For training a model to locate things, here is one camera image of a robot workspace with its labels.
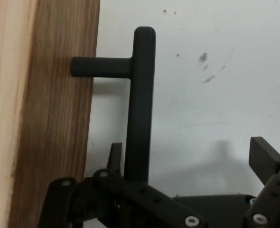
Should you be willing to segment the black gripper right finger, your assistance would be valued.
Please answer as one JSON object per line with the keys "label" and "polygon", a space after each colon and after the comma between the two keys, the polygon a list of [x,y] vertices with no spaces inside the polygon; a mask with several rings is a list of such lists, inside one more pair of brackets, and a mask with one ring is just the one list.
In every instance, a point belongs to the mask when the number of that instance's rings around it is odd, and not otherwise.
{"label": "black gripper right finger", "polygon": [[264,187],[245,213],[244,226],[280,228],[280,154],[263,137],[252,137],[249,166]]}

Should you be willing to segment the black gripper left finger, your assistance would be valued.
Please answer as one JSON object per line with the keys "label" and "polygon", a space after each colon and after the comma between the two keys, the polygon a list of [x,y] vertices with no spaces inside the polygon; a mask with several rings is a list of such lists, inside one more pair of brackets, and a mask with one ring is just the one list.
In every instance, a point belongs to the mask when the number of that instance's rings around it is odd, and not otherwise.
{"label": "black gripper left finger", "polygon": [[50,183],[40,228],[81,228],[97,219],[108,228],[205,228],[206,220],[182,203],[120,174],[122,144],[111,146],[107,167],[77,181]]}

